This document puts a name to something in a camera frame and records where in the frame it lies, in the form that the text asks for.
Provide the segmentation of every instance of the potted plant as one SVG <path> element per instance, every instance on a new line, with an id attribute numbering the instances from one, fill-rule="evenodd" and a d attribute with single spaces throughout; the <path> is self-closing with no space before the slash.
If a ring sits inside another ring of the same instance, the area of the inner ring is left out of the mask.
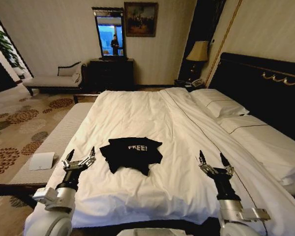
<path id="1" fill-rule="evenodd" d="M 20 65 L 18 56 L 13 52 L 12 44 L 5 38 L 6 33 L 0 30 L 0 51 L 8 60 L 18 76 L 24 74 L 24 68 Z"/>

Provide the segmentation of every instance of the white pillow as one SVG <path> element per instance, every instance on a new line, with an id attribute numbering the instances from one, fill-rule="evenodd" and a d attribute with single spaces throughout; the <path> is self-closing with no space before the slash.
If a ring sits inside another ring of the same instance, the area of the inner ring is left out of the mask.
<path id="1" fill-rule="evenodd" d="M 81 67 L 81 62 L 77 62 L 73 64 L 72 66 L 59 66 L 58 67 L 58 76 L 72 76 L 74 72 L 78 69 L 78 67 Z"/>
<path id="2" fill-rule="evenodd" d="M 246 115 L 249 113 L 239 103 L 216 89 L 199 89 L 192 91 L 191 94 L 206 106 L 216 118 L 223 115 Z"/>
<path id="3" fill-rule="evenodd" d="M 256 117 L 224 118 L 221 122 L 282 185 L 295 180 L 295 141 Z"/>
<path id="4" fill-rule="evenodd" d="M 74 72 L 74 74 L 72 75 L 72 80 L 74 83 L 77 83 L 81 80 L 82 78 L 82 73 L 81 73 L 81 66 L 82 66 L 82 63 L 80 62 L 79 64 L 77 64 L 77 68 Z"/>

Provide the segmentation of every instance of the table lamp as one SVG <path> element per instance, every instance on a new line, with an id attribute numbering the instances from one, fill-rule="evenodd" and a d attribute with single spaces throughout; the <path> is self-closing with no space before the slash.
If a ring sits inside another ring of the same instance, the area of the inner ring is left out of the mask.
<path id="1" fill-rule="evenodd" d="M 191 78 L 188 79 L 189 81 L 193 81 L 194 79 L 196 79 L 195 77 L 197 76 L 197 72 L 202 69 L 204 62 L 207 61 L 207 45 L 208 41 L 195 42 L 190 54 L 187 56 L 187 60 L 194 61 L 193 66 L 190 70 Z"/>

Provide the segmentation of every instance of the framed painting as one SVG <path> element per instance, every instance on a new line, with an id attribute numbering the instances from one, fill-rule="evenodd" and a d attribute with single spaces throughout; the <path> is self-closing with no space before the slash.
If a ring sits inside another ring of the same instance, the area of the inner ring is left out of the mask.
<path id="1" fill-rule="evenodd" d="M 128 37 L 155 37 L 157 3 L 125 2 L 124 9 Z"/>

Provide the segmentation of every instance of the bed frame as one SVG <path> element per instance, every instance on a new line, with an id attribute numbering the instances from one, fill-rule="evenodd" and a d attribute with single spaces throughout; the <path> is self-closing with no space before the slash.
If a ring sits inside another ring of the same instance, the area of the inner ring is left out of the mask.
<path id="1" fill-rule="evenodd" d="M 209 88 L 295 140 L 295 63 L 222 53 Z"/>

